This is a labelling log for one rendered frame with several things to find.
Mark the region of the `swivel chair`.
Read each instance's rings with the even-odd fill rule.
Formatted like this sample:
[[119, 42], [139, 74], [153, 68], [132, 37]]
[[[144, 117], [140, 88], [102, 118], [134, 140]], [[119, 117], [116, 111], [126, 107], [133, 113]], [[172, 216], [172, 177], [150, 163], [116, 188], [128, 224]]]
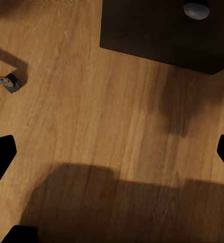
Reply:
[[0, 76], [0, 84], [5, 86], [10, 93], [14, 93], [23, 87], [21, 81], [12, 73], [5, 77]]

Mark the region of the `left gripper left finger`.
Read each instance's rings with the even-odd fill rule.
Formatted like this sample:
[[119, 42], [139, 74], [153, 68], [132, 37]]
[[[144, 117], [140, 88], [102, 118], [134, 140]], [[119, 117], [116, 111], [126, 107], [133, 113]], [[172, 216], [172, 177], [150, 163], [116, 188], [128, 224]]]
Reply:
[[0, 180], [17, 154], [13, 135], [0, 137]]

